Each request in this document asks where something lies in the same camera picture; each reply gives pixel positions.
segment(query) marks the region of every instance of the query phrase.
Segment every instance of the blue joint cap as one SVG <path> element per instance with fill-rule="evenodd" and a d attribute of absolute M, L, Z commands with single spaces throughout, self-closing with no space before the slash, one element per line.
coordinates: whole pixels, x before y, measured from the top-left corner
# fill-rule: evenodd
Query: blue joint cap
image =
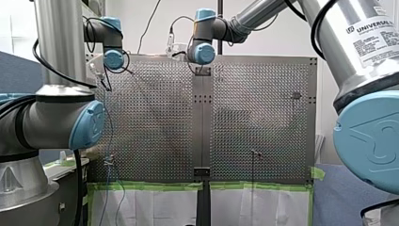
<path fill-rule="evenodd" d="M 102 20 L 112 24 L 113 26 L 115 26 L 120 32 L 122 31 L 121 25 L 120 25 L 120 19 L 116 18 L 116 17 L 102 17 Z"/>
<path fill-rule="evenodd" d="M 196 22 L 206 21 L 216 18 L 216 12 L 210 8 L 199 8 L 196 12 Z"/>
<path fill-rule="evenodd" d="M 92 101 L 80 113 L 70 135 L 70 149 L 84 149 L 94 146 L 104 129 L 104 105 Z"/>
<path fill-rule="evenodd" d="M 118 50 L 108 50 L 104 53 L 104 64 L 111 70 L 121 69 L 124 64 L 123 54 Z"/>
<path fill-rule="evenodd" d="M 200 65 L 210 64 L 215 59 L 215 49 L 211 44 L 199 44 L 194 51 L 194 59 Z"/>
<path fill-rule="evenodd" d="M 362 181 L 399 194 L 399 91 L 379 91 L 343 109 L 334 145 L 345 165 Z"/>

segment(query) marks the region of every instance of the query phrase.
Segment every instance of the white wall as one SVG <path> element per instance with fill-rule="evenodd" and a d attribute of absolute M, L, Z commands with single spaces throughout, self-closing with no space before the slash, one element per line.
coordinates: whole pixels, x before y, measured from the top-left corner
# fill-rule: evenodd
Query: white wall
<path fill-rule="evenodd" d="M 28 0 L 0 0 L 0 51 L 36 61 L 32 46 L 38 38 L 35 6 Z M 83 15 L 95 14 L 82 4 Z M 96 52 L 101 52 L 101 44 Z"/>
<path fill-rule="evenodd" d="M 145 29 L 157 0 L 107 0 L 106 14 L 120 17 L 125 35 L 124 47 L 135 53 L 139 37 Z M 216 0 L 173 0 L 162 1 L 156 12 L 150 30 L 144 39 L 141 53 L 164 53 L 168 38 L 168 28 L 178 16 L 194 17 L 197 8 L 216 9 Z M 225 0 L 225 17 L 230 18 L 253 0 Z M 381 0 L 387 12 L 393 16 L 398 24 L 396 0 Z M 177 41 L 188 42 L 192 34 L 192 24 L 181 21 L 175 27 Z M 252 56 L 301 56 L 316 57 L 311 48 L 309 26 L 300 21 L 289 9 L 284 10 L 276 22 L 262 32 L 253 33 L 244 44 L 233 47 L 224 45 L 225 55 L 252 55 Z M 316 133 L 326 137 L 321 152 L 321 160 L 328 164 L 341 164 L 335 152 L 332 129 L 337 114 L 332 106 L 338 87 L 326 62 L 319 59 L 318 68 L 318 104 Z"/>

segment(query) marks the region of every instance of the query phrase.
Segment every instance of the perforated metal panel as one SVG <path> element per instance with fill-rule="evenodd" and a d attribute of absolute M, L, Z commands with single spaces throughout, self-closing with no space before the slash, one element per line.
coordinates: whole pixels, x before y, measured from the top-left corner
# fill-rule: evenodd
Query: perforated metal panel
<path fill-rule="evenodd" d="M 316 64 L 301 57 L 223 57 L 215 64 L 213 180 L 311 178 Z"/>
<path fill-rule="evenodd" d="M 114 124 L 110 152 L 122 180 L 192 181 L 192 86 L 185 63 L 165 57 L 133 56 L 134 74 L 109 74 L 112 93 L 99 91 Z M 109 123 L 91 164 L 91 181 L 104 181 L 111 138 Z"/>
<path fill-rule="evenodd" d="M 120 178 L 185 182 L 194 180 L 194 167 L 210 167 L 214 181 L 307 183 L 316 64 L 307 57 L 220 56 L 210 75 L 193 76 L 186 63 L 132 56 L 134 74 L 110 74 L 114 91 L 97 93 L 114 122 L 110 152 Z M 106 179 L 110 138 L 108 123 L 90 181 Z"/>

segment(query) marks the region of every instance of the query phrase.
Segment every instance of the sticker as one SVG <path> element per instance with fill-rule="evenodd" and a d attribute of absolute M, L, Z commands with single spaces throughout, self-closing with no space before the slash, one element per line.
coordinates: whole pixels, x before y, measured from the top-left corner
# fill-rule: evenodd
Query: sticker
<path fill-rule="evenodd" d="M 363 67 L 399 56 L 399 34 L 388 16 L 375 16 L 346 28 Z"/>
<path fill-rule="evenodd" d="M 387 15 L 387 11 L 382 8 L 382 7 L 375 7 L 375 12 L 376 14 L 380 15 L 380 16 L 386 16 Z"/>

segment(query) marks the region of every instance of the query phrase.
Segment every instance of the cable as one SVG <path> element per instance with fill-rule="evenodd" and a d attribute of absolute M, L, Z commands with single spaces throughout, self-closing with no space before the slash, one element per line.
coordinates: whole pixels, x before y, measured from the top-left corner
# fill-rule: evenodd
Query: cable
<path fill-rule="evenodd" d="M 87 18 L 86 16 L 82 16 L 82 17 L 86 20 L 85 31 L 86 31 L 86 34 L 88 35 L 88 41 L 86 42 L 86 45 L 87 45 L 87 47 L 88 47 L 88 51 L 89 51 L 89 52 L 94 53 L 94 50 L 95 50 L 95 48 L 96 48 L 96 42 L 97 42 L 97 40 L 96 40 L 96 30 L 94 29 L 94 25 L 93 25 L 93 23 L 92 23 L 91 21 L 100 21 L 101 23 L 110 26 L 110 27 L 113 28 L 115 31 L 117 31 L 118 33 L 120 33 L 120 36 L 123 38 L 122 32 L 121 32 L 117 27 L 115 27 L 114 25 L 112 25 L 111 23 L 109 23 L 108 21 L 105 21 L 105 20 L 103 20 L 103 19 L 96 18 L 96 17 L 89 17 L 89 18 Z M 89 32 L 88 32 L 88 26 L 91 27 L 91 33 L 92 33 L 93 40 L 91 39 L 90 35 L 88 34 L 88 33 L 89 33 Z M 92 48 L 90 48 L 90 46 L 89 46 L 89 44 L 88 44 L 89 42 L 92 42 L 92 43 L 93 43 Z"/>
<path fill-rule="evenodd" d="M 108 174 L 106 176 L 106 191 L 105 191 L 105 203 L 103 207 L 103 212 L 101 213 L 100 223 L 99 226 L 103 223 L 103 218 L 105 214 L 106 205 L 108 204 L 108 191 L 109 191 L 109 177 L 111 176 L 111 166 L 108 165 Z"/>
<path fill-rule="evenodd" d="M 270 24 L 268 24 L 264 27 L 261 27 L 261 28 L 253 29 L 252 31 L 262 31 L 262 30 L 265 30 L 266 28 L 269 28 L 271 25 L 273 25 L 273 23 L 277 20 L 278 17 L 279 17 L 279 15 L 276 14 L 275 18 L 273 19 L 272 22 L 270 22 Z"/>
<path fill-rule="evenodd" d="M 30 105 L 35 103 L 36 96 L 35 95 L 28 95 L 23 96 L 14 100 L 11 100 L 0 107 L 0 120 L 2 120 L 6 115 L 8 115 L 13 110 L 17 109 L 18 107 Z"/>
<path fill-rule="evenodd" d="M 77 171 L 77 204 L 76 204 L 76 213 L 74 219 L 74 226 L 79 226 L 80 217 L 82 214 L 82 204 L 83 204 L 83 172 L 82 172 L 82 161 L 80 159 L 79 150 L 73 150 L 73 155 L 75 157 L 76 162 L 76 171 Z"/>
<path fill-rule="evenodd" d="M 123 196 L 118 205 L 117 214 L 115 215 L 115 225 L 118 226 L 118 215 L 120 213 L 120 207 L 122 206 L 122 203 L 126 197 L 126 189 L 124 187 L 123 181 L 120 179 L 120 170 L 118 169 L 117 165 L 115 165 L 115 164 L 114 164 L 114 169 L 115 169 L 115 172 L 117 173 L 117 181 L 123 189 Z"/>
<path fill-rule="evenodd" d="M 294 5 L 291 3 L 290 0 L 284 0 L 285 4 L 287 4 L 287 7 L 294 13 L 296 14 L 296 16 L 298 16 L 300 19 L 302 19 L 303 21 L 307 21 L 305 15 L 300 12 L 298 9 L 296 9 L 296 7 L 294 7 Z"/>
<path fill-rule="evenodd" d="M 313 25 L 311 26 L 311 46 L 313 47 L 314 51 L 320 56 L 322 59 L 325 59 L 325 56 L 322 50 L 319 48 L 317 44 L 317 35 L 320 32 L 320 24 L 323 22 L 323 19 L 326 17 L 328 11 L 337 3 L 338 0 L 330 0 L 327 2 L 320 12 L 317 14 L 316 18 L 314 19 Z"/>
<path fill-rule="evenodd" d="M 109 180 L 111 177 L 111 166 L 113 165 L 113 159 L 110 159 L 111 158 L 110 150 L 111 150 L 112 141 L 114 139 L 114 124 L 112 122 L 112 118 L 111 118 L 111 115 L 109 114 L 108 108 L 105 106 L 105 103 L 104 103 L 104 109 L 105 109 L 105 113 L 109 119 L 109 126 L 111 127 L 111 138 L 109 139 L 108 146 L 105 151 L 104 163 L 106 166 L 108 166 L 108 174 L 106 176 L 105 203 L 104 203 L 104 207 L 103 207 L 103 212 L 101 214 L 99 226 L 101 226 L 103 223 L 105 208 L 108 205 L 108 190 L 109 190 L 108 187 L 109 187 Z"/>
<path fill-rule="evenodd" d="M 124 72 L 129 71 L 129 70 L 128 70 L 128 67 L 129 67 L 129 65 L 130 65 L 130 56 L 129 56 L 128 53 L 126 53 L 126 51 L 122 50 L 122 52 L 123 52 L 123 54 L 126 55 L 126 57 L 127 57 L 126 67 L 121 67 L 122 70 L 118 72 L 118 71 L 112 71 L 112 70 L 110 70 L 108 67 L 105 66 L 106 69 L 107 69 L 109 72 L 111 72 L 111 73 L 124 73 Z"/>
<path fill-rule="evenodd" d="M 234 46 L 234 35 L 232 34 L 232 29 L 231 29 L 231 27 L 229 26 L 229 23 L 228 23 L 228 22 L 226 21 L 226 19 L 224 19 L 223 17 L 217 17 L 217 19 L 219 19 L 220 21 L 222 21 L 222 22 L 225 24 L 226 29 L 229 30 L 230 36 L 231 36 L 231 42 L 227 41 L 227 44 L 228 44 L 230 47 L 233 47 L 233 46 Z"/>
<path fill-rule="evenodd" d="M 81 81 L 75 80 L 75 79 L 73 79 L 73 78 L 71 78 L 71 77 L 65 75 L 64 73 L 61 73 L 61 72 L 57 71 L 57 70 L 56 70 L 55 68 L 53 68 L 53 66 L 51 66 L 44 58 L 42 58 L 41 56 L 38 55 L 38 53 L 37 53 L 38 45 L 39 45 L 39 39 L 37 39 L 37 40 L 35 41 L 35 44 L 33 44 L 32 53 L 33 53 L 33 56 L 35 57 L 35 59 L 36 59 L 41 65 L 43 65 L 45 68 L 47 68 L 48 70 L 50 70 L 52 73 L 55 73 L 56 75 L 60 76 L 61 78 L 65 79 L 65 80 L 67 80 L 67 81 L 73 82 L 73 83 L 75 83 L 75 84 L 77 84 L 77 85 L 81 85 L 81 86 L 84 86 L 84 87 L 88 87 L 88 88 L 90 88 L 90 89 L 96 89 L 96 88 L 97 88 L 97 86 L 94 86 L 94 85 L 91 85 L 91 84 L 88 84 L 88 83 L 85 83 L 85 82 L 81 82 Z"/>
<path fill-rule="evenodd" d="M 190 71 L 191 71 L 193 74 L 196 74 L 196 72 L 194 72 L 194 70 L 191 68 L 190 60 L 188 59 L 188 55 L 187 55 L 188 50 L 190 49 L 190 44 L 191 44 L 191 42 L 193 41 L 193 39 L 194 39 L 194 36 L 191 36 L 191 39 L 190 39 L 190 41 L 189 41 L 188 44 L 187 44 L 187 51 L 186 51 L 186 53 L 185 53 L 185 60 L 187 61 L 188 69 L 190 69 Z"/>
<path fill-rule="evenodd" d="M 93 23 L 86 17 L 83 16 L 83 18 L 86 20 L 86 26 L 85 26 L 85 30 L 86 30 L 86 34 L 88 35 L 88 41 L 86 42 L 86 46 L 88 47 L 88 51 L 91 53 L 94 53 L 94 50 L 96 49 L 96 30 L 94 29 L 94 25 Z M 93 40 L 91 39 L 90 35 L 88 34 L 88 26 L 90 25 L 91 27 L 91 32 L 93 34 Z M 90 48 L 90 45 L 88 44 L 89 42 L 93 43 L 92 48 Z"/>
<path fill-rule="evenodd" d="M 172 25 L 170 26 L 170 29 L 172 29 L 172 33 L 173 33 L 173 26 L 174 26 L 174 24 L 176 24 L 176 22 L 178 22 L 178 21 L 181 20 L 181 19 L 187 19 L 187 20 L 189 20 L 189 21 L 191 21 L 191 22 L 194 23 L 194 20 L 193 20 L 192 18 L 190 18 L 190 17 L 188 17 L 188 16 L 180 16 L 180 17 L 176 18 L 176 20 L 174 20 L 174 21 L 172 22 Z"/>
<path fill-rule="evenodd" d="M 148 31 L 149 28 L 150 28 L 151 20 L 152 20 L 153 16 L 155 15 L 155 12 L 156 12 L 156 10 L 158 9 L 158 6 L 159 6 L 160 3 L 161 3 L 161 0 L 158 0 L 158 2 L 156 3 L 155 9 L 154 9 L 153 12 L 152 12 L 152 15 L 151 15 L 150 19 L 149 19 L 149 21 L 147 22 L 146 30 L 145 30 L 144 33 L 141 35 L 140 44 L 138 45 L 138 50 L 137 50 L 137 54 L 138 54 L 138 55 L 140 54 L 141 44 L 143 43 L 144 36 L 147 34 L 147 31 Z"/>

